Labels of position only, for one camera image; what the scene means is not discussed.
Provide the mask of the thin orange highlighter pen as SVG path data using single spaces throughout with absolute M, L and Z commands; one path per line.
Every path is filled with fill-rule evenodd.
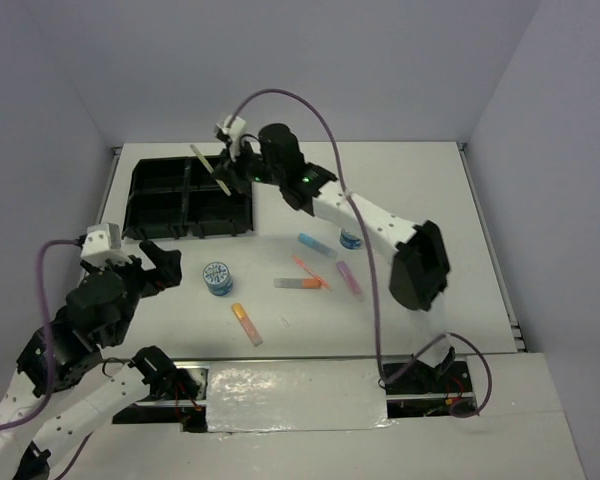
M 326 288 L 329 291 L 332 291 L 332 288 L 330 286 L 330 284 L 321 276 L 319 276 L 316 272 L 314 272 L 304 261 L 302 261 L 298 256 L 296 255 L 291 255 L 291 258 L 293 259 L 293 261 L 300 267 L 302 268 L 306 273 L 308 273 L 310 276 L 312 276 L 313 278 L 315 278 L 317 281 L 320 282 L 321 286 Z

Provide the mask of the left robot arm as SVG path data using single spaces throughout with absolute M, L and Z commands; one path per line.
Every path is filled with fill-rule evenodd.
M 84 278 L 26 344 L 0 402 L 0 479 L 46 479 L 76 442 L 127 406 L 175 392 L 182 371 L 157 346 L 140 349 L 117 376 L 72 408 L 58 405 L 98 367 L 102 351 L 123 343 L 144 298 L 180 285 L 182 254 L 152 241 L 140 249 L 152 262 L 126 255 L 90 235 L 76 241 Z

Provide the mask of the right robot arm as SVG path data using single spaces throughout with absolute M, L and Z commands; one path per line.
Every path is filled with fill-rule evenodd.
M 402 307 L 427 312 L 444 292 L 450 264 L 437 224 L 402 219 L 354 193 L 343 170 L 330 172 L 306 161 L 285 124 L 263 127 L 257 149 L 249 146 L 241 118 L 219 122 L 214 134 L 227 154 L 213 172 L 216 179 L 238 190 L 251 183 L 274 185 L 293 210 L 361 239 L 369 260 L 380 255 L 390 264 L 389 292 Z

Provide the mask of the thin yellow highlighter pen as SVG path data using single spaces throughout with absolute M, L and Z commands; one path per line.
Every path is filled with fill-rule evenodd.
M 195 157 L 201 162 L 201 164 L 203 165 L 203 167 L 207 170 L 207 172 L 209 173 L 209 175 L 211 176 L 211 178 L 216 182 L 216 184 L 220 187 L 220 189 L 222 190 L 222 192 L 230 197 L 231 196 L 231 191 L 229 189 L 229 187 L 222 181 L 219 179 L 216 179 L 213 176 L 214 173 L 214 169 L 211 166 L 210 162 L 208 161 L 208 159 L 205 157 L 205 155 L 199 150 L 199 148 L 193 144 L 190 143 L 189 144 L 189 148 L 191 149 L 191 151 L 193 152 L 193 154 L 195 155 Z

